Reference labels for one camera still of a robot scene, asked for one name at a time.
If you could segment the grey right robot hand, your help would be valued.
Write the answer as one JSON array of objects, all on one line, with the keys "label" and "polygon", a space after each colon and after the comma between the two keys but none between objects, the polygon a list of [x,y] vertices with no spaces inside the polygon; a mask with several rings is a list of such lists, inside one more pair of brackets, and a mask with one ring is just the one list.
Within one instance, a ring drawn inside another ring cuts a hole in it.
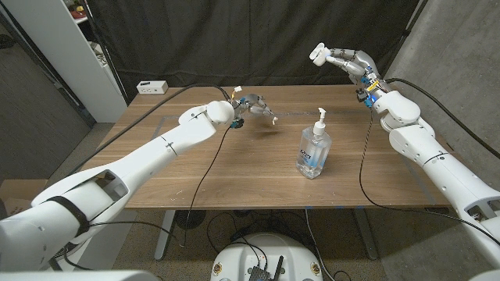
[{"label": "grey right robot hand", "polygon": [[380,98],[391,91],[381,78],[374,60],[363,51],[332,48],[326,61],[344,70],[349,79],[368,95]]}]

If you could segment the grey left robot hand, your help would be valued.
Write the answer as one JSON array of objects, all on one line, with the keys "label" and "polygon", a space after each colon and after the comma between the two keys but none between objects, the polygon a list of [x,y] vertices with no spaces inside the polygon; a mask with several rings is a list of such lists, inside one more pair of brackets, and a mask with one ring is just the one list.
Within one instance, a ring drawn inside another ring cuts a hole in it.
[{"label": "grey left robot hand", "polygon": [[275,124],[277,117],[273,114],[271,109],[264,102],[264,98],[257,94],[247,94],[242,98],[234,99],[230,102],[234,108],[234,120],[230,127],[237,129],[241,128],[244,124],[242,115],[245,112],[252,114],[270,116],[272,124]]}]

